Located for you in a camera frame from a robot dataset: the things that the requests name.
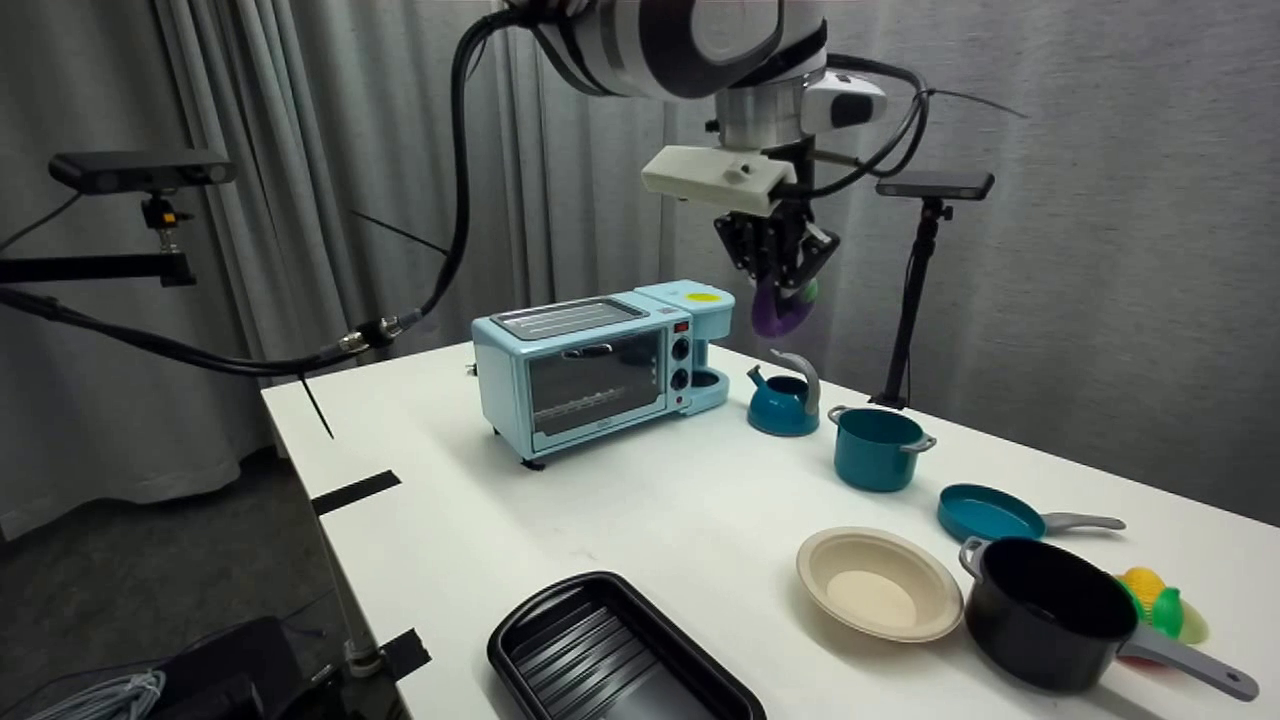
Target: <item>floor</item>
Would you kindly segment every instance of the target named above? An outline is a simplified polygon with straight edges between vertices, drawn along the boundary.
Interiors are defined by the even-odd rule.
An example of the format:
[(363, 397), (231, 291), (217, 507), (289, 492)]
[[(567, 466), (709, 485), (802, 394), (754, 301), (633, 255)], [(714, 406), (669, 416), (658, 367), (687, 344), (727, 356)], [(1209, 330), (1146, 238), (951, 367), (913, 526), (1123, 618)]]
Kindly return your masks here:
[[(253, 457), (217, 498), (130, 507), (88, 506), (0, 546), (0, 720), (75, 688), (278, 618), (302, 671), (367, 628), (315, 514), (276, 457)], [(346, 709), (386, 715), (384, 679), (346, 684)]]

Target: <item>white plate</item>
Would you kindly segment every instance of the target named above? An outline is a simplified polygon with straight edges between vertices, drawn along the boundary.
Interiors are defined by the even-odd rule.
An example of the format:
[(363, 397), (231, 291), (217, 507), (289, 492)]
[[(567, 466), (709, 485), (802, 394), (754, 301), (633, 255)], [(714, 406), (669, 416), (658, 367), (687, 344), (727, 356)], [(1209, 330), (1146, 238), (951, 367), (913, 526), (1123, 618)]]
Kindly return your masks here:
[(951, 582), (951, 573), (916, 546), (887, 534), (814, 534), (802, 540), (796, 568), (802, 591), (835, 624), (893, 646), (944, 642), (963, 618), (959, 585)]

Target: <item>cream bowl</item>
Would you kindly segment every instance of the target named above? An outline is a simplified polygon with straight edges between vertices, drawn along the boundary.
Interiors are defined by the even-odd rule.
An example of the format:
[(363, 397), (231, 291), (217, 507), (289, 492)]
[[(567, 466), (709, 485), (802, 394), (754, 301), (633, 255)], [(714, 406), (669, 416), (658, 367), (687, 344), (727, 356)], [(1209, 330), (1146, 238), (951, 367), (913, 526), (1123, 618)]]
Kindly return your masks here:
[(951, 573), (887, 534), (814, 534), (802, 540), (796, 573), (814, 608), (862, 635), (932, 646), (955, 634), (963, 622), (963, 599)]

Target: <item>small teal saucepan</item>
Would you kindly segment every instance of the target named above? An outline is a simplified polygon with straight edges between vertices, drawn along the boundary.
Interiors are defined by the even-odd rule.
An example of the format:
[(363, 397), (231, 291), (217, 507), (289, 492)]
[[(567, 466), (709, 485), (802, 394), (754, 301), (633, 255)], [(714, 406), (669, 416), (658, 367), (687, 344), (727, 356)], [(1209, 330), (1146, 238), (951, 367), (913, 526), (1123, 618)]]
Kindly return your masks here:
[(936, 502), (936, 522), (955, 540), (1005, 540), (1005, 538), (1063, 538), (1063, 534), (1123, 534), (1114, 517), (1079, 517), (1079, 514), (1036, 514), (1033, 506), (983, 488), (983, 485), (949, 485)]

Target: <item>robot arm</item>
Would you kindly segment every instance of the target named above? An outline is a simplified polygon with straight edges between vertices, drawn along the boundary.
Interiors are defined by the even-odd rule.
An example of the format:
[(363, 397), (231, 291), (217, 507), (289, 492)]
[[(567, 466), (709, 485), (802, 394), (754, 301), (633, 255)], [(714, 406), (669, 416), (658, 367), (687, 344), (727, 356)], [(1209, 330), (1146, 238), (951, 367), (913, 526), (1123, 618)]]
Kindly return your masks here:
[(840, 239), (811, 226), (811, 136), (867, 124), (885, 93), (828, 67), (821, 0), (506, 0), (589, 98), (714, 98), (719, 148), (671, 146), (645, 185), (727, 208), (714, 232), (754, 280), (754, 333), (790, 333)]

